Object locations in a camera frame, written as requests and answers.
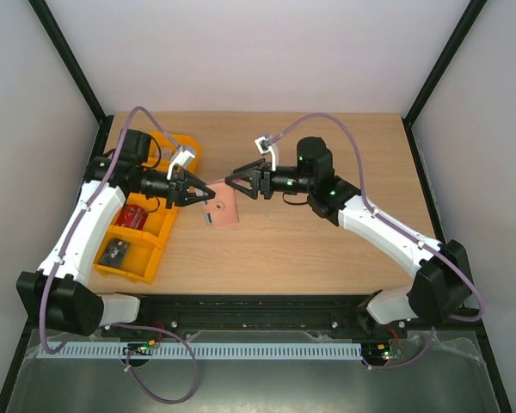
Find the pink card holder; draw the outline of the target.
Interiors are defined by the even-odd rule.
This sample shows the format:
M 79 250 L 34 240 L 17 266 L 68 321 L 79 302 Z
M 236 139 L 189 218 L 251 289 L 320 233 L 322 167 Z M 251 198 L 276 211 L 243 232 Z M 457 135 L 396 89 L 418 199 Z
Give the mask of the pink card holder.
M 215 192 L 211 200 L 201 203 L 206 224 L 214 227 L 224 227 L 239 223 L 235 189 L 224 181 L 216 181 L 207 186 Z

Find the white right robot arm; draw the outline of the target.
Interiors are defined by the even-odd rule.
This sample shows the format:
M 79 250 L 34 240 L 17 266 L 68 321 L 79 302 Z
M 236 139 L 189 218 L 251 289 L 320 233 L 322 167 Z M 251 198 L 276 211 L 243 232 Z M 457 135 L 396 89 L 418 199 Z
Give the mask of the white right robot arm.
M 261 167 L 258 187 L 265 198 L 275 192 L 306 194 L 317 216 L 364 238 L 411 278 L 407 287 L 379 290 L 365 300 L 358 315 L 364 335 L 378 336 L 388 324 L 405 319 L 440 327 L 456 316 L 471 295 L 470 265 L 462 244 L 441 243 L 384 213 L 362 189 L 335 174 L 332 152 L 321 138 L 300 139 L 297 163 L 290 167 L 279 164 L 271 137 L 259 137 L 255 145 L 260 154 L 271 157 Z

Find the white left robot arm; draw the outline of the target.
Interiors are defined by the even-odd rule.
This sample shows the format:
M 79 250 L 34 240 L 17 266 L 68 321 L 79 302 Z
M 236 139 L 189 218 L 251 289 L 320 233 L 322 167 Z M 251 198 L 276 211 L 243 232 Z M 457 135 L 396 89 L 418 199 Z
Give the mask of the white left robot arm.
M 89 161 L 60 238 L 38 269 L 21 272 L 16 282 L 40 331 L 88 336 L 134 322 L 140 299 L 91 291 L 93 270 L 149 281 L 178 210 L 215 195 L 194 174 L 202 152 L 194 139 L 132 129 L 123 136 L 113 153 Z

